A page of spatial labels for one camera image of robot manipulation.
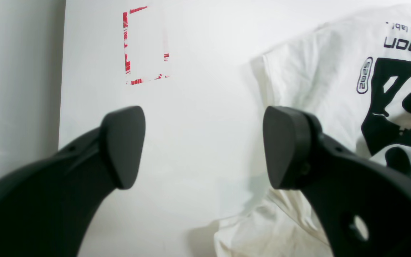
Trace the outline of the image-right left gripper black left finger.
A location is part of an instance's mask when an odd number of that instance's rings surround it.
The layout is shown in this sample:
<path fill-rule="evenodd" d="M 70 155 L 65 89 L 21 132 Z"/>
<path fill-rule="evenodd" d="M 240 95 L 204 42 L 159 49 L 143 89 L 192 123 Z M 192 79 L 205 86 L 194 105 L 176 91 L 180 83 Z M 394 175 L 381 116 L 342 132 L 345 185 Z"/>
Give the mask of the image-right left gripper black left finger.
<path fill-rule="evenodd" d="M 134 185 L 145 130 L 142 107 L 119 109 L 53 156 L 0 178 L 0 257 L 76 257 L 103 200 Z"/>

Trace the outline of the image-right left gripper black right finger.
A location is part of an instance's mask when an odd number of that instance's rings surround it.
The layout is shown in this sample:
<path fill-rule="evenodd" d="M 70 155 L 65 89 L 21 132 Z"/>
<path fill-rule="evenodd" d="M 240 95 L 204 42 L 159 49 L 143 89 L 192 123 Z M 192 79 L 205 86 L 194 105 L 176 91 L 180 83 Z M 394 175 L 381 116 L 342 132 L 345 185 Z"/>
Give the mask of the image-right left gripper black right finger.
<path fill-rule="evenodd" d="M 300 190 L 336 257 L 411 257 L 411 178 L 347 150 L 312 114 L 267 107 L 271 186 Z"/>

